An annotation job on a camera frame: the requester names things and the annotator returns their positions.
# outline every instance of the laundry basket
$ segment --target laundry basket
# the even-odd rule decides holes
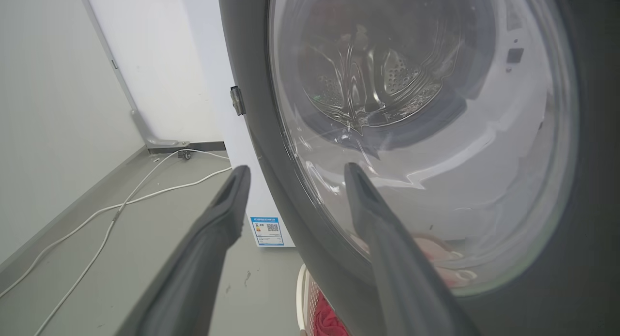
[[[301,265],[297,276],[297,323],[301,336],[314,336],[314,311],[319,298],[316,285],[306,265]]]

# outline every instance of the power cord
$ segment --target power cord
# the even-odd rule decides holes
[[[227,157],[224,157],[222,155],[217,155],[215,153],[210,153],[210,152],[205,152],[205,151],[199,151],[199,150],[195,150],[195,149],[181,149],[179,151],[190,151],[190,152],[195,152],[195,153],[206,153],[206,154],[210,154],[210,155],[214,155],[215,157],[219,157],[219,158],[223,158],[223,159],[228,159]],[[110,226],[108,227],[108,230],[106,232],[106,236],[104,237],[104,241],[102,242],[101,246],[99,247],[99,250],[97,251],[97,254],[95,254],[95,256],[93,257],[93,259],[91,260],[91,262],[86,266],[86,268],[84,269],[84,271],[82,272],[82,274],[80,274],[79,278],[76,280],[76,282],[73,284],[73,286],[71,287],[71,289],[69,289],[69,292],[67,292],[67,294],[64,295],[64,297],[62,297],[62,299],[60,300],[60,302],[56,305],[56,307],[52,310],[52,312],[49,314],[49,316],[45,319],[45,321],[42,323],[42,325],[39,327],[39,329],[37,330],[37,332],[34,334],[34,336],[39,336],[40,333],[43,331],[43,329],[45,328],[45,326],[49,323],[49,321],[51,320],[51,318],[53,318],[53,316],[56,314],[56,312],[58,311],[58,309],[60,309],[60,306],[64,303],[64,301],[69,297],[69,295],[73,292],[73,290],[75,290],[75,288],[77,287],[77,285],[80,283],[80,281],[82,280],[82,278],[84,278],[84,275],[86,275],[86,272],[88,272],[88,270],[90,269],[90,267],[93,265],[93,263],[95,263],[95,260],[97,259],[97,257],[99,257],[99,254],[101,253],[101,251],[103,250],[104,246],[106,245],[106,242],[108,240],[108,237],[110,235],[110,232],[112,230],[112,227],[114,226],[115,222],[117,221],[118,217],[120,216],[122,210],[124,210],[124,208],[126,207],[126,205],[129,204],[133,204],[133,203],[137,203],[138,201],[144,200],[144,199],[149,199],[150,197],[155,197],[156,195],[161,195],[161,193],[164,192],[168,192],[168,191],[172,191],[172,190],[178,190],[179,188],[184,188],[184,187],[188,187],[188,186],[194,186],[196,184],[199,184],[201,182],[203,182],[204,180],[217,175],[219,173],[223,173],[226,172],[228,170],[231,170],[232,167],[228,167],[226,169],[223,170],[219,170],[215,173],[211,173],[210,175],[207,175],[206,177],[204,177],[203,179],[200,179],[196,182],[192,182],[192,183],[186,183],[186,184],[182,184],[180,186],[174,186],[171,188],[166,188],[165,190],[161,190],[161,191],[157,191],[154,193],[151,193],[150,195],[145,195],[139,199],[135,199],[133,201],[130,201],[131,197],[133,197],[133,195],[135,195],[135,193],[139,190],[140,186],[142,186],[142,184],[144,183],[144,181],[146,181],[146,179],[148,179],[148,177],[155,171],[155,169],[158,168],[158,166],[160,166],[163,162],[165,162],[168,158],[172,157],[173,155],[176,155],[179,151],[176,151],[175,153],[171,153],[170,155],[168,155],[168,157],[164,158],[163,160],[161,160],[157,166],[155,166],[155,168],[153,168],[153,170],[151,170],[151,172],[149,172],[144,179],[142,179],[142,181],[138,184],[138,186],[136,186],[136,188],[134,188],[133,191],[131,191],[130,195],[127,197],[127,199],[124,200],[124,202],[122,202],[121,204],[116,204],[113,206],[108,206],[106,208],[103,208],[101,210],[95,211],[95,213],[93,215],[91,215],[91,217],[89,217],[88,219],[86,219],[86,221],[84,221],[82,224],[80,224],[77,228],[75,228],[74,230],[72,230],[69,234],[65,235],[64,237],[58,239],[57,241],[55,241],[54,243],[50,244],[48,247],[44,248],[44,250],[42,250],[40,252],[40,254],[38,254],[37,258],[33,261],[33,263],[31,264],[31,266],[26,270],[26,272],[17,280],[15,281],[15,283],[11,284],[6,290],[4,290],[2,293],[0,293],[0,298],[2,298],[4,295],[6,295],[11,289],[15,288],[22,280],[24,280],[24,278],[26,278],[26,276],[28,274],[30,274],[30,272],[32,272],[32,270],[34,269],[35,265],[37,265],[37,263],[39,262],[39,260],[42,258],[42,256],[44,256],[44,254],[46,252],[48,252],[48,250],[50,250],[51,248],[55,247],[56,245],[62,243],[62,241],[64,241],[65,239],[71,237],[71,235],[75,234],[78,230],[82,229],[87,223],[89,223],[92,219],[94,219],[95,217],[97,217],[97,215],[100,215],[101,213],[104,213],[108,210],[114,209],[114,208],[118,208],[116,214],[114,215],[114,218],[112,219]]]

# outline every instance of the washing machine door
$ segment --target washing machine door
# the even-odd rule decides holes
[[[616,330],[617,1],[220,0],[262,172],[351,334],[389,313],[351,162],[483,334]]]

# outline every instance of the red clothing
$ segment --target red clothing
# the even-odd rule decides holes
[[[320,291],[314,310],[313,327],[314,336],[348,336],[347,329]]]

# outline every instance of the white appliance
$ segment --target white appliance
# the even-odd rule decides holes
[[[238,116],[230,97],[234,74],[228,60],[218,0],[183,0],[199,54],[212,107],[232,167],[246,165],[252,172],[248,198],[248,224],[260,247],[294,247],[252,146],[244,116]]]

